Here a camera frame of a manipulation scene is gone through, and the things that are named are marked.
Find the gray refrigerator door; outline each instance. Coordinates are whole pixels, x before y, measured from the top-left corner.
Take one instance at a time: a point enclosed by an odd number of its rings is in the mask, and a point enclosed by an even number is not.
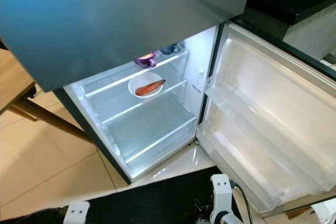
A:
[[[0,36],[44,91],[243,12],[246,0],[1,0]]]

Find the wooden table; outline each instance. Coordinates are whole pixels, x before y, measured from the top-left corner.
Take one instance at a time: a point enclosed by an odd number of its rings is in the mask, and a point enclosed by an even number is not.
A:
[[[10,110],[32,121],[36,117],[92,143],[83,130],[23,97],[34,85],[33,78],[12,53],[0,49],[0,115],[5,110]]]

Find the white plate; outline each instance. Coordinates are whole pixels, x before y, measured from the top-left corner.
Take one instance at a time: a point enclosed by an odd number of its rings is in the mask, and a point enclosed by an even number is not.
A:
[[[143,74],[141,74],[139,76],[136,76],[133,79],[131,79],[128,82],[128,90],[131,92],[132,95],[134,95],[136,97],[139,97],[139,98],[144,99],[144,98],[153,97],[162,90],[163,85],[159,86],[157,89],[155,89],[152,92],[148,93],[147,95],[143,95],[143,96],[136,95],[135,91],[138,88],[141,88],[143,86],[146,86],[148,84],[151,84],[153,82],[160,81],[160,80],[162,80],[162,78],[158,74],[151,73],[151,72],[146,72],[146,73],[143,73]]]

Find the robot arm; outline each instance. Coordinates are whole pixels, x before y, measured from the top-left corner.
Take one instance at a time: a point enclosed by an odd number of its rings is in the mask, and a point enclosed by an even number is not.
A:
[[[232,189],[226,174],[211,176],[214,186],[214,210],[210,215],[211,224],[243,224],[232,212]]]

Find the black mat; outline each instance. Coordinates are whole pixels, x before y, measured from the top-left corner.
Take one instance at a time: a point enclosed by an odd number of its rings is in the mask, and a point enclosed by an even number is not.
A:
[[[217,167],[166,179],[121,193],[90,200],[87,224],[188,224],[200,215],[195,200],[211,205],[213,187],[210,177],[221,173]],[[240,217],[233,200],[234,213]],[[16,220],[3,221],[13,224]],[[29,217],[20,224],[62,223],[55,211]]]

